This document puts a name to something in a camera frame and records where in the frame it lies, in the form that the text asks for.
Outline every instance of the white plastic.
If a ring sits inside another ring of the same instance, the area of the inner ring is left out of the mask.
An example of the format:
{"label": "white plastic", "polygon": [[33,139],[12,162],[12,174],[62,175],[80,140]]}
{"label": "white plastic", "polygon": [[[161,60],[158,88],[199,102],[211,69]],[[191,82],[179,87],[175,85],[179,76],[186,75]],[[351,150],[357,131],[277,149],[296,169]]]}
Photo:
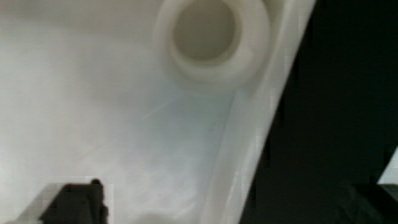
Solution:
{"label": "white plastic", "polygon": [[33,222],[90,178],[110,224],[238,223],[312,4],[264,1],[257,75],[202,98],[158,63],[161,0],[1,1],[1,224]]}
{"label": "white plastic", "polygon": [[[188,58],[174,44],[174,27],[195,1],[223,1],[236,20],[236,44],[223,55],[202,62]],[[261,0],[165,0],[154,28],[154,50],[163,71],[195,94],[234,90],[257,74],[268,53],[270,24]]]}
{"label": "white plastic", "polygon": [[398,201],[398,149],[394,151],[394,155],[389,161],[389,165],[385,167],[382,177],[378,180],[378,185],[387,191],[390,197]]}

